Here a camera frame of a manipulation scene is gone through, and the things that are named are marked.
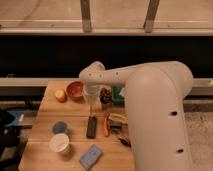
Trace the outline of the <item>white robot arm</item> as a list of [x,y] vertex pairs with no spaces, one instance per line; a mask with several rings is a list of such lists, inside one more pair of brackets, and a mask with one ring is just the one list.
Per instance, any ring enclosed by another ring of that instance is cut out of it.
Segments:
[[125,87],[125,113],[135,171],[192,171],[183,99],[193,85],[178,61],[107,70],[94,62],[79,74],[88,93],[95,85]]

